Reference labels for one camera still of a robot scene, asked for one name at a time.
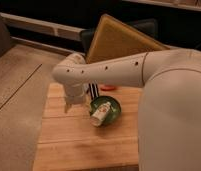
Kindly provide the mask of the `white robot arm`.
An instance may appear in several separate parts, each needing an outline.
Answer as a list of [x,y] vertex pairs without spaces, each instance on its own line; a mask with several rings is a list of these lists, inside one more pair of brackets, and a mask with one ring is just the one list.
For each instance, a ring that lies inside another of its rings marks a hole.
[[81,103],[85,83],[140,87],[140,171],[201,171],[201,51],[170,49],[87,64],[73,53],[53,69],[65,101]]

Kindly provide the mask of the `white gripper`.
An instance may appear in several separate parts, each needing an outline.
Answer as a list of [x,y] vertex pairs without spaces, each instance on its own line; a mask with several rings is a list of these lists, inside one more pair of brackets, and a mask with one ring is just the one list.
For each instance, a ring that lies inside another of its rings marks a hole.
[[65,101],[64,113],[67,113],[72,105],[82,104],[86,101],[86,91],[83,84],[64,85]]

